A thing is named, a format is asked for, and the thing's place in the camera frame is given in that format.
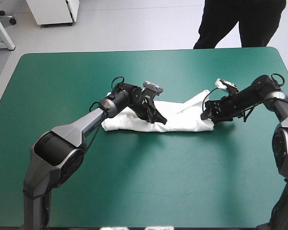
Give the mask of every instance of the green table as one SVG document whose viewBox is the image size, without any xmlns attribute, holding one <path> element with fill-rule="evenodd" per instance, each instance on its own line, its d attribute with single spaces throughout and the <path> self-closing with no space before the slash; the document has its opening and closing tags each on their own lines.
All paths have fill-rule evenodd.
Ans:
<svg viewBox="0 0 288 230">
<path fill-rule="evenodd" d="M 30 146 L 88 112 L 114 77 L 164 88 L 184 102 L 216 78 L 242 90 L 262 74 L 288 72 L 274 48 L 24 55 L 0 102 L 0 226 L 23 224 Z M 216 92 L 212 99 L 222 93 Z M 100 130 L 80 169 L 52 192 L 50 225 L 254 227 L 269 220 L 285 185 L 271 148 L 276 116 L 258 106 L 212 132 Z"/>
</svg>

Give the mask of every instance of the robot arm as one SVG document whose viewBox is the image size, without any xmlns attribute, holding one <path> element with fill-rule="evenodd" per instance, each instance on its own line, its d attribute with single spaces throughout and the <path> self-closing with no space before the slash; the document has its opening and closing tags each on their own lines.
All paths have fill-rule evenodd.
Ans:
<svg viewBox="0 0 288 230">
<path fill-rule="evenodd" d="M 287 182 L 280 200 L 273 208 L 270 222 L 258 226 L 258 230 L 288 230 L 288 97 L 280 89 L 282 84 L 272 77 L 262 75 L 258 77 L 251 86 L 242 91 L 232 84 L 226 85 L 229 95 L 218 101 L 207 101 L 206 109 L 201 114 L 202 120 L 210 118 L 213 122 L 232 121 L 234 117 L 248 115 L 255 106 L 263 103 L 265 107 L 274 112 L 279 120 L 273 140 L 272 147 L 276 166 L 279 173 L 285 177 Z"/>
<path fill-rule="evenodd" d="M 113 118 L 127 106 L 150 123 L 167 120 L 157 111 L 154 97 L 163 89 L 144 82 L 144 89 L 123 81 L 97 109 L 75 122 L 54 127 L 31 147 L 30 165 L 24 179 L 24 229 L 44 230 L 50 216 L 51 189 L 60 187 L 82 164 L 88 150 L 87 136 L 100 128 L 106 118 Z"/>
</svg>

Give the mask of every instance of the white floor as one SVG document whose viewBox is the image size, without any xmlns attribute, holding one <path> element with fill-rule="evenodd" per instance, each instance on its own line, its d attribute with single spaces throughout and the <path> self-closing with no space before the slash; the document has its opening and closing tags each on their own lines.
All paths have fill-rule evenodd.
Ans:
<svg viewBox="0 0 288 230">
<path fill-rule="evenodd" d="M 3 0 L 0 8 L 13 13 L 17 24 L 4 23 L 16 49 L 9 55 L 0 51 L 0 98 L 26 53 L 191 49 L 203 7 L 204 0 L 80 0 L 73 26 L 41 28 L 25 0 Z M 240 46 L 237 27 L 217 45 Z M 288 68 L 288 4 L 269 46 Z"/>
</svg>

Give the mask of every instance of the caster wheel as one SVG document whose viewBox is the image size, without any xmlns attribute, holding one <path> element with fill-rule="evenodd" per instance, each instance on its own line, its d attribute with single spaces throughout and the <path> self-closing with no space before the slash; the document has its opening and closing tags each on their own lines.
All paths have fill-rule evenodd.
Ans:
<svg viewBox="0 0 288 230">
<path fill-rule="evenodd" d="M 15 25 L 16 22 L 17 22 L 17 21 L 16 21 L 14 18 L 11 18 L 11 19 L 10 19 L 10 24 Z"/>
<path fill-rule="evenodd" d="M 5 15 L 5 11 L 0 11 L 0 16 L 4 16 Z"/>
</svg>

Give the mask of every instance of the black pants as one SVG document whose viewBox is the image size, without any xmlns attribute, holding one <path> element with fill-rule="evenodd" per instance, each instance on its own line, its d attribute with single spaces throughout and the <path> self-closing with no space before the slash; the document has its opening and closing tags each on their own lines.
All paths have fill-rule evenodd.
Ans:
<svg viewBox="0 0 288 230">
<path fill-rule="evenodd" d="M 267 46 L 276 32 L 286 0 L 269 6 L 237 6 L 223 0 L 205 0 L 200 38 L 194 49 L 215 48 L 239 22 L 242 47 Z"/>
</svg>

